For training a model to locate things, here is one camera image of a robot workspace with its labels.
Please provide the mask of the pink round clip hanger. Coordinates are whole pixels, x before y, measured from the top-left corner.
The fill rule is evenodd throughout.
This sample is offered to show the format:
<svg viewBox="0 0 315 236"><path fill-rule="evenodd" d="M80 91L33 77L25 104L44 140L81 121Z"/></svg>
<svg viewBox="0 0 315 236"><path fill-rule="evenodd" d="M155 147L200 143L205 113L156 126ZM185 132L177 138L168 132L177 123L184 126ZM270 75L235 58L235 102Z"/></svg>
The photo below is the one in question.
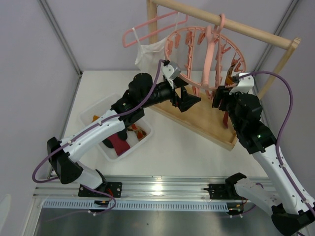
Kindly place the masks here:
<svg viewBox="0 0 315 236"><path fill-rule="evenodd" d="M220 24L212 27L185 27L175 30L171 33L164 47L164 55L166 59L170 59L174 49L178 49L181 43L181 37L184 35L184 43L188 47L187 63L184 64L185 73L180 73L180 78L192 86L192 91L195 96L200 96L200 90L204 90L208 99L213 99L215 90L225 81L226 76L222 75L223 56L231 49L234 50L234 56L230 66L236 64L232 75L236 72L246 71L246 61L232 40L222 34L222 29L225 25L226 17L220 14ZM205 59L202 69L201 81L197 82L191 76L193 66L193 55L196 46L206 43Z"/></svg>

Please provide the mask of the white plastic basket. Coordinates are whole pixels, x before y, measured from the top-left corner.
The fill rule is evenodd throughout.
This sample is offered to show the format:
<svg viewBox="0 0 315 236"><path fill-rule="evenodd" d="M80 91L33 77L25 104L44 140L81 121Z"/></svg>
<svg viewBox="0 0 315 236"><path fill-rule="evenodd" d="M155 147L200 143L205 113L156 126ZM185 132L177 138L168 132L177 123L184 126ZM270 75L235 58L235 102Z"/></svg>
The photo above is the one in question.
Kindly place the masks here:
<svg viewBox="0 0 315 236"><path fill-rule="evenodd" d="M101 117L107 110L111 108L117 100L119 100L121 96L119 94L113 93L108 97L105 97L98 102L90 105L86 110L82 111L78 115L78 120L80 121L83 127L89 126L93 121L95 121L95 117ZM96 148L100 151L100 153L104 156L104 158L109 162L118 162L121 159L125 158L141 145L143 145L149 138L152 137L154 131L152 126L143 118L138 120L136 125L140 126L147 133L147 136L138 141L136 135L132 131L127 131L127 142L130 145L130 149L126 151L121 156L117 156L114 149L107 148L102 142L96 145Z"/></svg>

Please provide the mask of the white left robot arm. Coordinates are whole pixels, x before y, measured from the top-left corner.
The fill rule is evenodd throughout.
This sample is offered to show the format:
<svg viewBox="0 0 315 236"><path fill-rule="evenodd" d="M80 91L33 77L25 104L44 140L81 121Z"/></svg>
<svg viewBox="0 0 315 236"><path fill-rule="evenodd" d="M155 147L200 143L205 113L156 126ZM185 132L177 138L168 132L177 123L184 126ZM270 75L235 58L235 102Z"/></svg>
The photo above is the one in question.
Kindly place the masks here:
<svg viewBox="0 0 315 236"><path fill-rule="evenodd" d="M62 184L77 182L90 189L104 185L106 180L100 171L81 164L81 157L93 146L140 120L147 107L170 101L185 112L200 102L200 97L187 92L186 85L179 77L175 78L173 86L167 80L155 85L148 73L136 74L123 96L86 129L64 140L49 139L48 160L59 181Z"/></svg>

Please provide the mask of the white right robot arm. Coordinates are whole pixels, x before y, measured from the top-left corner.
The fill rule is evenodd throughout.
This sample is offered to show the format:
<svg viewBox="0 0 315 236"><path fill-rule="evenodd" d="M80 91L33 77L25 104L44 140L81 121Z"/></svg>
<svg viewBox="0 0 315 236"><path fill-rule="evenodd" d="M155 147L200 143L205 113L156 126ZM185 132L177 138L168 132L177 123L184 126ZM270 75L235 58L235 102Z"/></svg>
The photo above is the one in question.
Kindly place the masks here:
<svg viewBox="0 0 315 236"><path fill-rule="evenodd" d="M234 175L234 191L264 210L282 235L291 236L315 221L315 199L289 167L272 131L261 122L258 97L232 90L218 87L212 106L228 113L239 143L263 168L277 195L241 174Z"/></svg>

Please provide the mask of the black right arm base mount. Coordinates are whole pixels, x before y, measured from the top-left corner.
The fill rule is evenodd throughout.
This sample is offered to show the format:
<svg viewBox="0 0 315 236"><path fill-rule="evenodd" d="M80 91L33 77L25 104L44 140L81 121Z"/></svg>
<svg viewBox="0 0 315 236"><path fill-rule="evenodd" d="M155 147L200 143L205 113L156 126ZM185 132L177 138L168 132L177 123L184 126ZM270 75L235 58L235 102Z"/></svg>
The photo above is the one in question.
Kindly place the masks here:
<svg viewBox="0 0 315 236"><path fill-rule="evenodd" d="M210 199L212 200L235 200L238 198L233 192L232 185L227 183L210 183L204 190L209 193Z"/></svg>

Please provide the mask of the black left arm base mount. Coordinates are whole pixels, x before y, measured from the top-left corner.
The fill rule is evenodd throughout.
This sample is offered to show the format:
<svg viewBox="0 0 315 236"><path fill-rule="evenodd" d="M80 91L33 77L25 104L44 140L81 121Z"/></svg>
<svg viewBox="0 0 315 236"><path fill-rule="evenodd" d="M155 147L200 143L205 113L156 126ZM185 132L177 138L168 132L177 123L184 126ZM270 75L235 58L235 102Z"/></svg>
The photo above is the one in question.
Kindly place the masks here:
<svg viewBox="0 0 315 236"><path fill-rule="evenodd" d="M113 196L114 198L120 198L121 193L122 193L122 186L123 186L122 182L107 182L107 185L102 184L100 187L96 189L96 191L107 193ZM88 190L83 185L80 185L78 196L79 197L105 197L103 194L99 194L91 190Z"/></svg>

